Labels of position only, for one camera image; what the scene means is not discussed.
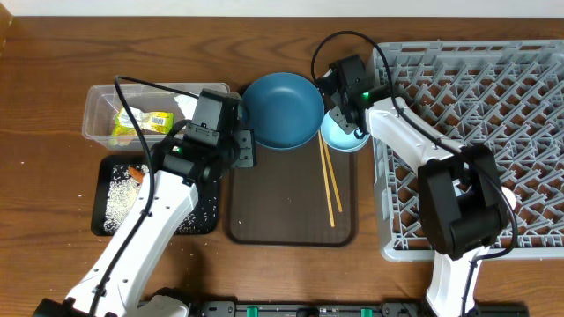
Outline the light blue bowl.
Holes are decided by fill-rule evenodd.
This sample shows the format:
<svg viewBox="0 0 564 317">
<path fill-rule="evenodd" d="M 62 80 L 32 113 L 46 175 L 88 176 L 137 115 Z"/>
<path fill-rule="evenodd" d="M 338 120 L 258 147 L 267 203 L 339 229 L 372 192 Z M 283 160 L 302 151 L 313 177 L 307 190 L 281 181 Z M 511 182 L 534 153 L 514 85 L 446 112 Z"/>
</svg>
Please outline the light blue bowl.
<svg viewBox="0 0 564 317">
<path fill-rule="evenodd" d="M 323 117 L 321 134 L 322 139 L 330 148 L 345 153 L 359 151 L 370 139 L 370 135 L 357 138 L 356 135 L 359 134 L 358 129 L 351 134 L 346 134 L 330 117 L 330 113 L 326 113 Z"/>
</svg>

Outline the short wooden chopstick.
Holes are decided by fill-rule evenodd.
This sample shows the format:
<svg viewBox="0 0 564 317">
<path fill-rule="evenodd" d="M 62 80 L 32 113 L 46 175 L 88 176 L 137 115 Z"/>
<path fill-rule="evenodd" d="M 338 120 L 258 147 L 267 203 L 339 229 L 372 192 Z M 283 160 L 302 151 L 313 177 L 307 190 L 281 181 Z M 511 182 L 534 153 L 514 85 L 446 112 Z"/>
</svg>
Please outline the short wooden chopstick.
<svg viewBox="0 0 564 317">
<path fill-rule="evenodd" d="M 333 215 L 332 199 L 331 199 L 331 195 L 330 195 L 330 184 L 329 184 L 328 171 L 327 171 L 327 166 L 326 166 L 325 151 L 324 151 L 324 147 L 323 147 L 323 139 L 322 139 L 322 135 L 321 135 L 321 130 L 317 131 L 317 137 L 318 137 L 318 144 L 319 144 L 319 152 L 320 152 L 320 155 L 321 155 L 323 182 L 324 182 L 324 188 L 325 188 L 325 194 L 326 194 L 326 200 L 327 200 L 330 227 L 333 228 L 333 227 L 335 227 L 335 221 L 334 221 L 334 215 Z"/>
</svg>

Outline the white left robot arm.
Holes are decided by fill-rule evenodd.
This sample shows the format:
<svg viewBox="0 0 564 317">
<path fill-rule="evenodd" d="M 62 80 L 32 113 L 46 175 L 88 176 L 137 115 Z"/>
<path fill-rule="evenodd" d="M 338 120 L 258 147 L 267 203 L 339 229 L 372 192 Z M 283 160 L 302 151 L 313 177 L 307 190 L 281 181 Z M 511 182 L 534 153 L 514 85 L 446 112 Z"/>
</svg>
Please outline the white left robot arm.
<svg viewBox="0 0 564 317">
<path fill-rule="evenodd" d="M 36 316 L 186 316 L 187 304 L 159 295 L 139 303 L 149 277 L 203 188 L 231 168 L 256 165 L 250 129 L 177 123 L 146 147 L 149 171 L 137 200 L 99 260 L 61 302 L 43 299 Z"/>
</svg>

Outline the dark blue plate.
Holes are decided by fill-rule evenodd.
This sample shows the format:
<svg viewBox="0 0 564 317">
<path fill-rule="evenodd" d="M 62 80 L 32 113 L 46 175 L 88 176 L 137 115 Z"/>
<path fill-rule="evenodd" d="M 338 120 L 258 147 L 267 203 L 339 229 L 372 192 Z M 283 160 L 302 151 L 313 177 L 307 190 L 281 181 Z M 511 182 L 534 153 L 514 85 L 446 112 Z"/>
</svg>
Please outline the dark blue plate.
<svg viewBox="0 0 564 317">
<path fill-rule="evenodd" d="M 306 78 L 277 72 L 258 78 L 243 93 L 247 127 L 263 147 L 289 151 L 309 142 L 321 127 L 324 102 Z"/>
</svg>

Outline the pink cup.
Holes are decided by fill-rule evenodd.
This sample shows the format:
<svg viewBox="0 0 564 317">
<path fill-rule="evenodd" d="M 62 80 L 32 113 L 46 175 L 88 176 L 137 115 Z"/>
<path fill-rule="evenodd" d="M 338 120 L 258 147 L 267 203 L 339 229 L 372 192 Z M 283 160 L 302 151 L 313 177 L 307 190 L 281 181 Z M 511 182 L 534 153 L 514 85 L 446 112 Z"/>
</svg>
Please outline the pink cup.
<svg viewBox="0 0 564 317">
<path fill-rule="evenodd" d="M 502 187 L 501 190 L 502 190 L 502 193 L 505 195 L 505 197 L 508 199 L 511 210 L 514 211 L 516 209 L 516 196 L 515 196 L 515 194 L 512 192 L 511 189 L 506 188 L 506 187 Z"/>
</svg>

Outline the white rice pile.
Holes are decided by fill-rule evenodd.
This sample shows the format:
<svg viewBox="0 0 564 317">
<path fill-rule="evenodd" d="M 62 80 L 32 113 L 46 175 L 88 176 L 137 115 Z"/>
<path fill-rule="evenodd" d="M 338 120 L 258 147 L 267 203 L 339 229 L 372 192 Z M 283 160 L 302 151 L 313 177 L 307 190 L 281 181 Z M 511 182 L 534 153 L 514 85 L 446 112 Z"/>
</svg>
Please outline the white rice pile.
<svg viewBox="0 0 564 317">
<path fill-rule="evenodd" d="M 141 184 L 130 175 L 135 168 L 144 175 L 145 164 L 120 164 L 112 168 L 107 197 L 101 204 L 102 220 L 99 228 L 103 235 L 113 235 L 129 213 L 141 188 Z M 219 218 L 220 185 L 214 181 L 198 193 L 201 197 L 196 208 L 177 228 L 177 235 L 198 235 L 213 232 Z"/>
</svg>

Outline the white napkin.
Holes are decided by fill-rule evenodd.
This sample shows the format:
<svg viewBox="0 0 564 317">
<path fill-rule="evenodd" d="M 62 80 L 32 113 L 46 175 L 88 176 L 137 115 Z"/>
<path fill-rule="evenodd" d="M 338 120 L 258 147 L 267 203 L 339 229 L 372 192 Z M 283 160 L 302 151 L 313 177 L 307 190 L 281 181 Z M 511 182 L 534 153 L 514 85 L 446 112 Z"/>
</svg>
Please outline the white napkin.
<svg viewBox="0 0 564 317">
<path fill-rule="evenodd" d="M 174 97 L 174 101 L 179 107 L 183 115 L 183 118 L 187 120 L 191 120 L 197 108 L 198 95 L 195 98 L 193 98 L 188 95 L 179 94 Z"/>
</svg>

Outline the long wooden chopstick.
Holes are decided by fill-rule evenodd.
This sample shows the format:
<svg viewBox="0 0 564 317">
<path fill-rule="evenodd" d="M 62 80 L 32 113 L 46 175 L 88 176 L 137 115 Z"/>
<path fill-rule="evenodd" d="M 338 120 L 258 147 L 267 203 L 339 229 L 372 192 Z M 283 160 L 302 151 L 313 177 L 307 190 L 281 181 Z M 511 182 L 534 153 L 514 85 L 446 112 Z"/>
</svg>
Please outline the long wooden chopstick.
<svg viewBox="0 0 564 317">
<path fill-rule="evenodd" d="M 330 172 L 330 178 L 331 178 L 332 187 L 333 187 L 335 197 L 336 197 L 338 212 L 342 213 L 343 212 L 343 206 L 342 206 L 341 197 L 340 197 L 340 194 L 339 194 L 339 191 L 338 191 L 338 184 L 337 184 L 336 176 L 335 176 L 333 165 L 332 165 L 332 160 L 331 160 L 331 157 L 330 157 L 329 147 L 326 144 L 326 142 L 323 140 L 323 138 L 322 138 L 322 146 L 323 146 L 325 158 L 327 160 L 327 166 L 328 166 L 329 172 Z"/>
</svg>

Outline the green snack wrapper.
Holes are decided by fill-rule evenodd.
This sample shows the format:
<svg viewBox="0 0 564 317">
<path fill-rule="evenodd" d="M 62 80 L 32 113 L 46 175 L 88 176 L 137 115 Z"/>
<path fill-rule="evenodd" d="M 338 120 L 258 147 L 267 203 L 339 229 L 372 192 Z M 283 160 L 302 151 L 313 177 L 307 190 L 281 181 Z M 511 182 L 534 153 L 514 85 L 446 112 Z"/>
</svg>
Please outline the green snack wrapper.
<svg viewBox="0 0 564 317">
<path fill-rule="evenodd" d="M 134 107 L 132 107 L 130 111 L 142 132 L 165 135 L 174 125 L 173 113 L 143 112 L 142 110 Z M 133 140 L 134 136 L 137 136 L 137 131 L 135 130 L 127 111 L 122 108 L 115 116 L 115 126 L 113 128 L 109 144 L 115 146 L 125 146 Z"/>
</svg>

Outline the orange carrot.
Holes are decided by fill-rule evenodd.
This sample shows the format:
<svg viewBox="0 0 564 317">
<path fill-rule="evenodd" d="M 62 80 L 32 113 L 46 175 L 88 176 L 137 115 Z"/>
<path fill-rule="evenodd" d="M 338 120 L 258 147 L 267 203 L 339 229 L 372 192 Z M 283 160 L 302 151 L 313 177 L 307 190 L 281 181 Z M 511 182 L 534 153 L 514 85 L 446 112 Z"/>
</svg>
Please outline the orange carrot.
<svg viewBox="0 0 564 317">
<path fill-rule="evenodd" d="M 130 177 L 137 182 L 138 184 L 142 184 L 145 174 L 142 171 L 137 170 L 134 166 L 129 166 L 128 167 L 128 172 L 130 174 Z"/>
</svg>

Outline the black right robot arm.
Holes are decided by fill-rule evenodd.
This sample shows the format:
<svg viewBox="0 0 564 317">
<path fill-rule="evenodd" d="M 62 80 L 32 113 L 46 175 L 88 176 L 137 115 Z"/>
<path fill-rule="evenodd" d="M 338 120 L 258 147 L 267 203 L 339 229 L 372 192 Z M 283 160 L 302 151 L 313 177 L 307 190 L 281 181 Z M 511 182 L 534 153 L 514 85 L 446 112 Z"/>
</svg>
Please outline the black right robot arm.
<svg viewBox="0 0 564 317">
<path fill-rule="evenodd" d="M 419 222 L 434 250 L 427 306 L 436 316 L 476 313 L 473 292 L 490 246 L 514 224 L 493 153 L 449 139 L 419 118 L 390 86 L 375 84 L 356 56 L 314 77 L 336 103 L 332 119 L 388 145 L 417 175 Z"/>
</svg>

